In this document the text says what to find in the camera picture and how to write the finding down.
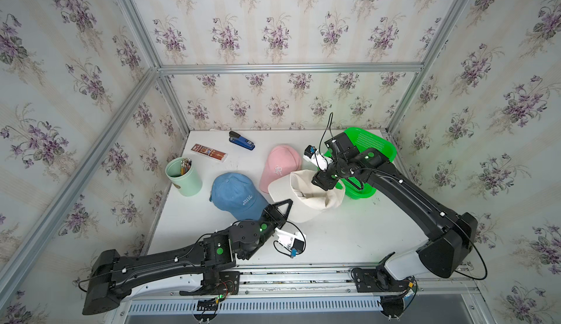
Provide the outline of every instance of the pink baseball cap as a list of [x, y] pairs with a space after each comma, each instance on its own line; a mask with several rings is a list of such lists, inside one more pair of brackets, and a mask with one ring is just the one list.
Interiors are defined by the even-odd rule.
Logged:
[[269, 184], [291, 172], [299, 171], [301, 166], [302, 158], [296, 150], [288, 145], [275, 146], [265, 162], [259, 189], [268, 194]]

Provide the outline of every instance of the baseball cap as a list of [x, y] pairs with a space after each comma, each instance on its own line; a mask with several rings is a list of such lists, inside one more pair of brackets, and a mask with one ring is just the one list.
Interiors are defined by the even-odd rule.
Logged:
[[265, 168], [263, 168], [259, 181], [259, 190], [268, 194], [271, 182], [299, 170], [301, 166], [302, 157], [296, 150], [288, 145], [275, 146], [265, 162]]
[[329, 208], [337, 208], [341, 205], [345, 196], [345, 185], [337, 184], [342, 188], [324, 191], [312, 184], [315, 173], [312, 170], [295, 171], [269, 185], [269, 194], [275, 202], [292, 200], [289, 220], [303, 223]]
[[251, 179], [240, 173], [225, 173], [214, 179], [210, 201], [237, 220], [258, 220], [269, 204]]

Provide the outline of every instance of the blue baseball cap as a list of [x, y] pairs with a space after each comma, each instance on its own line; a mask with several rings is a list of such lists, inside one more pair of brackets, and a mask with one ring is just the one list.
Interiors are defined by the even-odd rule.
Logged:
[[259, 220], [269, 204], [251, 179], [240, 173], [225, 173], [214, 179], [210, 201], [237, 220]]

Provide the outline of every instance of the white table surface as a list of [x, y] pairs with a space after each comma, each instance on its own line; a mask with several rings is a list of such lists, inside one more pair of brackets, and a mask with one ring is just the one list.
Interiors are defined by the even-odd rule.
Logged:
[[[287, 144], [299, 153], [308, 145], [317, 146], [323, 130], [237, 131], [255, 143], [249, 151], [228, 141], [228, 131], [192, 131], [183, 157], [193, 159], [202, 179], [201, 191], [185, 197], [173, 186], [163, 207], [152, 239], [149, 254], [190, 245], [207, 233], [222, 230], [235, 222], [229, 212], [221, 211], [209, 201], [214, 179], [226, 172], [238, 172], [253, 180], [256, 188], [271, 149]], [[336, 135], [340, 130], [333, 130]], [[380, 131], [372, 133], [382, 136]], [[194, 144], [201, 144], [228, 154], [224, 162], [194, 153]], [[316, 169], [302, 160], [302, 169]], [[268, 194], [263, 196], [273, 202]], [[368, 199], [353, 200], [345, 196], [339, 208], [297, 224], [306, 234], [306, 250], [294, 259], [279, 254], [271, 237], [249, 260], [238, 259], [242, 265], [267, 264], [349, 264], [379, 262], [393, 251], [403, 251], [420, 244], [426, 236], [401, 208], [381, 192]], [[296, 231], [290, 224], [283, 228]]]

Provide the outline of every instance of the mint green cup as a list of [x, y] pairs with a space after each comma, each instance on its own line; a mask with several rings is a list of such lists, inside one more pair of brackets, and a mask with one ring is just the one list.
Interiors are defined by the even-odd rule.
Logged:
[[195, 161], [192, 161], [189, 171], [181, 175], [181, 160], [186, 157], [178, 157], [172, 160], [165, 167], [165, 174], [172, 181], [173, 185], [178, 188], [179, 193], [183, 196], [196, 195], [202, 188], [202, 180], [197, 173]]

